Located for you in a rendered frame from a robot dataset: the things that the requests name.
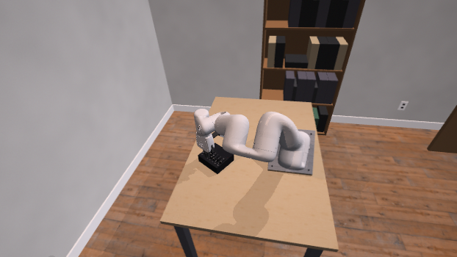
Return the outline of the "black lighting desk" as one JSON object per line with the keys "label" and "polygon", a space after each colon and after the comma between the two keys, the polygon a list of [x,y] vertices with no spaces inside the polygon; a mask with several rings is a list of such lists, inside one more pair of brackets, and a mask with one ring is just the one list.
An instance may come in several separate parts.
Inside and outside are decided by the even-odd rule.
{"label": "black lighting desk", "polygon": [[204,152],[201,152],[198,154],[198,160],[218,174],[234,161],[234,154],[225,151],[223,147],[217,143],[215,143],[215,149],[213,150],[214,152],[210,153],[211,155],[208,158],[204,157]]}

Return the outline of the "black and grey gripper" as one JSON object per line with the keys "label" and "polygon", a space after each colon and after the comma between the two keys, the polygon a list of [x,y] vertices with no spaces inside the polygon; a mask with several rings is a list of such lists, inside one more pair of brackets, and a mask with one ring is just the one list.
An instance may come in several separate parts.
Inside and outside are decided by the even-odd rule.
{"label": "black and grey gripper", "polygon": [[[204,156],[208,158],[210,156],[210,153],[213,153],[215,149],[215,144],[214,140],[212,137],[212,133],[208,137],[199,137],[196,132],[196,142],[197,146],[201,149],[203,149]],[[214,147],[213,147],[214,146]]]}

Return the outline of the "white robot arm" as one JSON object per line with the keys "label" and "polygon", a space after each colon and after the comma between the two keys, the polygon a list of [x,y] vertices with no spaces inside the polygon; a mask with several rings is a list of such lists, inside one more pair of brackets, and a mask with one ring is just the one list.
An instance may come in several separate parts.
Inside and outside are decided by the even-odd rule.
{"label": "white robot arm", "polygon": [[283,114],[266,112],[261,116],[253,148],[245,146],[249,121],[244,115],[218,112],[209,116],[206,109],[197,109],[194,112],[194,119],[199,137],[208,137],[214,132],[212,133],[213,139],[217,135],[223,137],[222,147],[229,153],[261,162],[272,162],[276,157],[278,139],[280,139],[279,144],[284,147],[280,146],[279,165],[290,170],[299,170],[306,166],[310,137],[305,132],[298,132],[295,124]]}

